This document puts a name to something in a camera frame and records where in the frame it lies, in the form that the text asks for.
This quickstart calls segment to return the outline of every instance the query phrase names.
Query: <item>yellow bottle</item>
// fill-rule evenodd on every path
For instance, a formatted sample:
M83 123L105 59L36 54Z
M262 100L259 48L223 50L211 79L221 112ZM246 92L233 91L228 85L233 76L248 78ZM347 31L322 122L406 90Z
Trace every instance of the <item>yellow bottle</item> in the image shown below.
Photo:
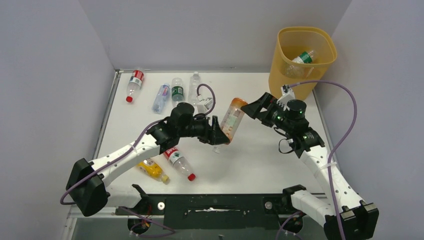
M167 184L170 181L170 178L166 174L164 174L162 168L150 158L140 162L137 167L150 177L156 180L160 180L164 184Z

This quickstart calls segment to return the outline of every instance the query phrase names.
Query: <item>cable tie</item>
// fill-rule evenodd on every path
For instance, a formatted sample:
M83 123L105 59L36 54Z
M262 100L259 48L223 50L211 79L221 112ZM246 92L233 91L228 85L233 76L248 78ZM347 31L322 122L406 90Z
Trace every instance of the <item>cable tie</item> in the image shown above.
M135 154L137 154L137 156L139 155L139 152L137 151L136 147L132 144L128 144L131 146L132 150L135 152Z
M313 174L313 176L315 177L315 178L317 178L317 175L318 175L318 173L320 173L322 170L324 170L324 169L327 169L328 167L332 167L333 165L336 165L337 164L337 162L335 162L335 161L332 161L332 162L330 162L330 163L327 163L327 164L325 164L325 165L322 165L321 167L319 167L319 170L318 171L316 171L314 174Z

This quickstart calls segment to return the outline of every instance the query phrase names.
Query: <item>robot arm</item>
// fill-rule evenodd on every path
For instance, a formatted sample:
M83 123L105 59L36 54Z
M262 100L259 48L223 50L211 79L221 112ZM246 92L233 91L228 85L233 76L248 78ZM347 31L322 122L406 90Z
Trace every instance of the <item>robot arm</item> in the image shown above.
M180 138L197 137L200 142L210 145L230 142L222 132L216 116L212 116L212 125L209 125L209 117L206 117L205 114L193 116L193 113L194 108L191 104L180 103L172 110L169 117L149 128L136 146L132 142L109 155L90 162L84 158L78 160L72 168L66 185L67 190L81 179L122 156L128 149L133 148L133 151L116 164L101 170L69 193L82 214L88 217L106 206L134 207L145 195L143 190L135 184L124 188L116 187L113 186L113 180L139 162L162 154L176 146Z
M328 153L318 133L309 127L305 119L306 104L295 99L293 90L284 85L282 97L276 99L265 93L260 99L241 110L263 125L276 126L285 132L287 142L297 157L305 163L324 190L328 199L333 197L330 190L328 167L332 170L335 198L339 206L340 218L347 240L365 240L373 236L379 211L374 203L365 201L350 187L335 167L335 162L327 164ZM323 228L328 239L341 239L336 213L333 206L316 198L306 188L297 185L283 190L286 204L309 215Z

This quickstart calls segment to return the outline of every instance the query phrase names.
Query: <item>screw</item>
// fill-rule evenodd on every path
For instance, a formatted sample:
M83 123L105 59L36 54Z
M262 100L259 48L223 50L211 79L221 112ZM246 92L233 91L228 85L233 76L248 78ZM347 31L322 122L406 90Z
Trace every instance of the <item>screw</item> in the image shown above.
M265 202L265 208L270 210L273 208L273 203L270 201Z
M165 209L165 203L163 203L163 202L159 202L158 204L157 204L157 209L159 209L159 210L164 210Z

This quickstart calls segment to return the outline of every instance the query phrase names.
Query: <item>red bottle label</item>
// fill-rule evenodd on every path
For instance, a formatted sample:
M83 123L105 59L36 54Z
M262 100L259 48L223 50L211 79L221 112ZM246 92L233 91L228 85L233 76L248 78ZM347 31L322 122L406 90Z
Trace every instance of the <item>red bottle label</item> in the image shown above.
M145 76L145 74L144 74L142 71L140 71L140 70L134 70L134 71L132 72L132 76L133 76L134 78L138 78L138 79L140 79L141 81L143 81L143 77Z
M171 165L174 165L174 163L182 157L180 151L178 151L176 147L166 150L163 155L165 155L166 160L168 160Z

